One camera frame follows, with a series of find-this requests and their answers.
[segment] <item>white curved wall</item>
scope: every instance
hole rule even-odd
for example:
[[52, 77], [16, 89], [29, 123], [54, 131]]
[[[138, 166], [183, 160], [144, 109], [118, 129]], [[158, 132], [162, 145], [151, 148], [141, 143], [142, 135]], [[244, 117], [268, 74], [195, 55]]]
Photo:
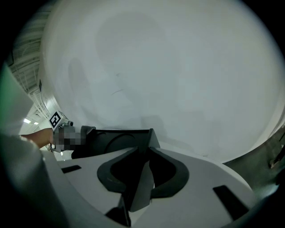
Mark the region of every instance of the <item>white curved wall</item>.
[[40, 77], [76, 124], [154, 128], [183, 154], [236, 158], [284, 109], [284, 60], [239, 2], [64, 0], [42, 56]]

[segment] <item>white surface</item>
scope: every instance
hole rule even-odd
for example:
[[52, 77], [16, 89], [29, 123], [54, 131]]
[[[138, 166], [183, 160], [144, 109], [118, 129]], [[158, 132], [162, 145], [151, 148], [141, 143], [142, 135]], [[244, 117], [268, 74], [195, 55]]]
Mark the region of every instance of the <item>white surface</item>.
[[39, 76], [75, 125], [154, 128], [179, 153], [234, 159], [284, 109], [281, 53], [239, 2], [64, 0], [41, 48]]
[[[163, 153], [165, 151], [167, 152], [167, 150], [162, 149], [162, 148], [157, 148], [157, 150], [159, 150], [160, 152], [163, 152]], [[235, 172], [231, 168], [227, 167], [226, 165], [221, 164], [220, 162], [216, 162], [213, 159], [209, 159], [209, 158], [206, 158], [206, 157], [203, 157], [201, 155], [197, 155], [197, 154], [194, 154], [194, 153], [191, 153], [191, 152], [189, 152], [187, 155], [192, 157], [192, 158], [203, 160], [203, 161], [206, 161], [208, 163], [214, 164], [215, 166], [219, 167], [220, 169], [222, 169], [223, 171], [225, 171], [226, 173], [231, 175], [233, 178], [237, 179], [240, 183], [242, 183], [243, 185], [245, 185], [248, 189], [250, 189], [252, 191], [251, 187], [245, 181], [245, 179], [243, 179], [241, 175], [239, 175], [237, 172]]]
[[152, 199], [135, 227], [224, 227], [233, 220], [213, 191], [214, 187], [222, 185], [227, 186], [248, 209], [257, 203], [252, 190], [233, 178], [226, 169], [221, 169], [225, 165], [163, 149], [160, 151], [183, 162], [189, 170], [189, 180], [174, 196]]

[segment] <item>gray plastic part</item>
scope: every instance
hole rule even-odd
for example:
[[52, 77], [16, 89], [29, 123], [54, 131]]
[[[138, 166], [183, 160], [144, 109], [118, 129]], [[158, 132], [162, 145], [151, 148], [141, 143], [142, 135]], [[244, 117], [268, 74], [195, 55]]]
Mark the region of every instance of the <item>gray plastic part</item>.
[[62, 172], [53, 153], [50, 151], [42, 151], [42, 153], [50, 181], [65, 212], [70, 228], [124, 227], [107, 218], [76, 191]]
[[152, 199], [137, 220], [136, 228], [145, 227], [222, 227], [232, 222], [227, 210], [213, 191], [226, 185], [248, 208], [256, 203], [252, 190], [214, 162], [157, 149], [183, 162], [190, 173], [185, 187], [173, 197]]
[[61, 168], [79, 165], [81, 169], [66, 173], [65, 176], [76, 191], [97, 210], [106, 214], [118, 206], [121, 194], [108, 191], [97, 177], [97, 169], [104, 162], [118, 157], [129, 149], [98, 155], [94, 157], [73, 159], [58, 162]]

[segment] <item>black cutout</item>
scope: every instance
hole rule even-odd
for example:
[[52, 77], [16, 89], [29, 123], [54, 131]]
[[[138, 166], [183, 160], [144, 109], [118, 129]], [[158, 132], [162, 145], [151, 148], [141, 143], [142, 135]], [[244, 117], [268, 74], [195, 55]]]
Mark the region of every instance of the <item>black cutout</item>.
[[69, 166], [69, 167], [66, 167], [66, 168], [61, 168], [63, 173], [69, 173], [69, 172], [72, 172], [72, 171], [75, 171], [75, 170], [78, 170], [78, 169], [81, 169], [81, 167], [78, 166], [78, 165]]
[[116, 208], [112, 208], [105, 215], [117, 223], [131, 227], [131, 220], [123, 198], [120, 199], [119, 205]]
[[220, 201], [227, 209], [228, 213], [233, 220], [237, 220], [245, 213], [248, 209], [240, 202], [240, 200], [228, 189], [227, 186], [222, 185], [213, 188], [216, 195], [219, 197]]
[[107, 190], [122, 193], [126, 209], [130, 210], [144, 164], [149, 160], [148, 148], [160, 148], [154, 130], [94, 130], [90, 134], [93, 134], [91, 137], [99, 136], [103, 139], [103, 142], [98, 142], [102, 146], [101, 153], [134, 147], [103, 163], [97, 170], [100, 182]]
[[150, 168], [155, 181], [151, 199], [172, 197], [179, 192], [189, 179], [189, 170], [180, 161], [150, 148]]

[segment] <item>person's hand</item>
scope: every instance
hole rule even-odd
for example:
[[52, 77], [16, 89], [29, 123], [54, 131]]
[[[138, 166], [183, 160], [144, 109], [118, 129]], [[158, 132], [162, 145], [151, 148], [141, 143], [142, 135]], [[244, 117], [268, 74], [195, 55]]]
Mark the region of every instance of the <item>person's hand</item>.
[[50, 143], [53, 144], [53, 130], [51, 128], [45, 128], [32, 134], [24, 134], [22, 137], [32, 140], [39, 148]]
[[93, 129], [96, 128], [91, 126], [81, 126], [80, 129], [73, 126], [58, 127], [53, 133], [54, 151], [73, 151], [80, 145], [85, 145], [86, 137]]

